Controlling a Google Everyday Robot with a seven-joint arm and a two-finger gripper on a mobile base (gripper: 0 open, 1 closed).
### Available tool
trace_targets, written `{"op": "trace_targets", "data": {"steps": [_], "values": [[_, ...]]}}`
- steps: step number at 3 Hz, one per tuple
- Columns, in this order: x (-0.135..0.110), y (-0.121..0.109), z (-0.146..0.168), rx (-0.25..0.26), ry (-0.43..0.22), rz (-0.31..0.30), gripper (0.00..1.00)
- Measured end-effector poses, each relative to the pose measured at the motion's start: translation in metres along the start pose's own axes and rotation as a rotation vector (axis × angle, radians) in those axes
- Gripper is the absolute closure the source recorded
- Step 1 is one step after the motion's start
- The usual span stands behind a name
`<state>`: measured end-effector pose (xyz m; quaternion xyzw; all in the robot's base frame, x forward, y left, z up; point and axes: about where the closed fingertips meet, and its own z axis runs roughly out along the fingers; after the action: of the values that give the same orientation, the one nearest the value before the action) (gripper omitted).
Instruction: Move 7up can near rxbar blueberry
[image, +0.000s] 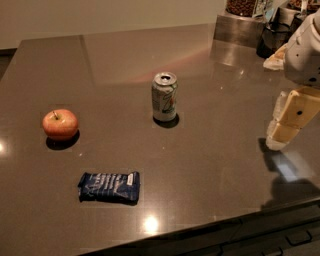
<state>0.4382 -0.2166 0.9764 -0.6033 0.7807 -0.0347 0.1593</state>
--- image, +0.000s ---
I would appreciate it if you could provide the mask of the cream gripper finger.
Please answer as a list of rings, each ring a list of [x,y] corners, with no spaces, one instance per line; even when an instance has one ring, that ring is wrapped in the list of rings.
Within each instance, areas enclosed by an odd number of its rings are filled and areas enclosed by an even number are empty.
[[[279,121],[282,117],[288,99],[288,95],[288,92],[282,91],[276,100],[275,107],[273,110],[273,118],[277,121]]]
[[[301,87],[288,92],[288,99],[279,121],[274,118],[267,128],[266,146],[282,150],[320,112],[320,90]]]

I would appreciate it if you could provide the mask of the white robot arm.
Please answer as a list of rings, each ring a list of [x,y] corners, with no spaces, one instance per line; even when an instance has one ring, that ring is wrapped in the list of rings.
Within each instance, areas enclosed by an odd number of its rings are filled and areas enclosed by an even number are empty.
[[[284,75],[299,85],[278,96],[266,137],[270,150],[289,144],[320,112],[320,10],[310,14],[290,37],[284,51]]]

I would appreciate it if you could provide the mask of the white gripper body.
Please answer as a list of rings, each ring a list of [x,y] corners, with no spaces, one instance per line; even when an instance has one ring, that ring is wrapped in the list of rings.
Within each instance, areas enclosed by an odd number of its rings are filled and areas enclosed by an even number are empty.
[[[318,20],[305,20],[287,43],[285,77],[301,85],[320,88],[320,32]]]

